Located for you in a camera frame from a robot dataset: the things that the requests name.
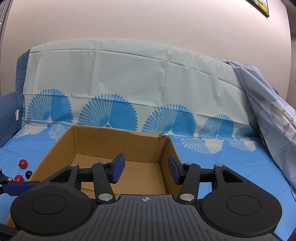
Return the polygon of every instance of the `logo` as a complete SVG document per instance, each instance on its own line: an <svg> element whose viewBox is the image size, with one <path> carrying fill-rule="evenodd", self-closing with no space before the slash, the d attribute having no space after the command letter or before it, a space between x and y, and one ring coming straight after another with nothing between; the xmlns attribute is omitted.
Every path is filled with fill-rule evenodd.
<svg viewBox="0 0 296 241"><path fill-rule="evenodd" d="M144 197L144 198L142 198L141 200L144 201L144 202L148 202L148 201L151 200L151 198L149 198L149 197Z"/></svg>

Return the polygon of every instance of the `cardboard box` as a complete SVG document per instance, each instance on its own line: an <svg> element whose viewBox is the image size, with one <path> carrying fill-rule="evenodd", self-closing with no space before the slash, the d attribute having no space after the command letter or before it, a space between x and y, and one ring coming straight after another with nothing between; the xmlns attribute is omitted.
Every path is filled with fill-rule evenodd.
<svg viewBox="0 0 296 241"><path fill-rule="evenodd" d="M30 181L42 181L71 163L88 168L101 161L112 161L124 153L126 166L114 194L172 194L180 191L168 170L168 156L177 152L163 134L121 131L110 128L71 126L50 149ZM95 198L93 183L82 183L81 191ZM14 227L9 216L6 225Z"/></svg>

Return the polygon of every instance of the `box flap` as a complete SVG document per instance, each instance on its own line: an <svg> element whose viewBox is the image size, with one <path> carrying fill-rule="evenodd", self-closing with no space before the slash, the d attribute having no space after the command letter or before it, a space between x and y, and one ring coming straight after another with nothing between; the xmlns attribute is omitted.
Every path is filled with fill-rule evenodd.
<svg viewBox="0 0 296 241"><path fill-rule="evenodd" d="M178 193L180 192L181 185L176 185L170 171L168 169L168 156L175 155L177 159L180 161L179 155L174 147L174 144L170 137L168 137L165 141L163 154L160 161L160 167L163 174L163 179L165 183L165 187L167 193L172 194L175 198L177 198Z"/></svg>
<svg viewBox="0 0 296 241"><path fill-rule="evenodd" d="M75 126L79 154L113 159L124 153L126 160L157 163L166 136L111 128Z"/></svg>
<svg viewBox="0 0 296 241"><path fill-rule="evenodd" d="M67 165L76 156L74 127L71 126L54 144L33 172L30 181L43 181Z"/></svg>

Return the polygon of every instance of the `white wall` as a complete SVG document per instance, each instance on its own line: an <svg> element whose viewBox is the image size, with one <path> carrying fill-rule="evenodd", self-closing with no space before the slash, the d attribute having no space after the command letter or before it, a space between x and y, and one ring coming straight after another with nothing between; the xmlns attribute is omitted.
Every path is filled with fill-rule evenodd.
<svg viewBox="0 0 296 241"><path fill-rule="evenodd" d="M88 37L169 44L257 66L285 99L291 62L285 5L266 18L245 0L14 0L1 54L1 90L15 89L17 58L46 42Z"/></svg>
<svg viewBox="0 0 296 241"><path fill-rule="evenodd" d="M286 101L296 109L296 38L291 39L292 58L290 83Z"/></svg>

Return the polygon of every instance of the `picture frame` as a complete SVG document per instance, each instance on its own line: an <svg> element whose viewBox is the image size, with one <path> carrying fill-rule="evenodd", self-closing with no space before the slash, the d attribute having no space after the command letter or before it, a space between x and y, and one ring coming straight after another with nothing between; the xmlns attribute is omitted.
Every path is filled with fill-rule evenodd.
<svg viewBox="0 0 296 241"><path fill-rule="evenodd" d="M263 15L269 17L269 9L267 0L247 0L255 8L257 8Z"/></svg>

